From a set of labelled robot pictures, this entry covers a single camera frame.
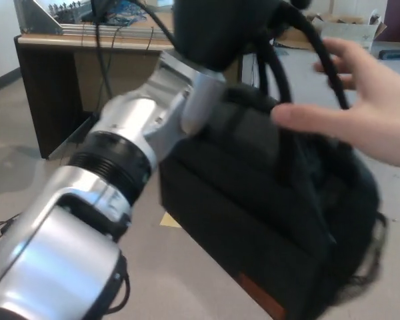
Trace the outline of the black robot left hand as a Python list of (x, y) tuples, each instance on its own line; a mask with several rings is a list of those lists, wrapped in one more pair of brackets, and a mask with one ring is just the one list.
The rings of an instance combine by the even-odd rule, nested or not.
[(280, 6), (298, 10), (310, 1), (175, 1), (175, 50), (191, 62), (222, 72), (260, 31), (280, 26)]

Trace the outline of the person's bare hand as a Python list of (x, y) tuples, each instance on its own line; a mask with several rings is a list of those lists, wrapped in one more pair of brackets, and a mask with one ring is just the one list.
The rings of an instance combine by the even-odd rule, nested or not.
[(343, 88), (357, 100), (348, 110), (284, 103), (271, 118), (278, 126), (336, 138), (388, 165), (400, 167), (400, 74), (355, 42), (325, 38)]

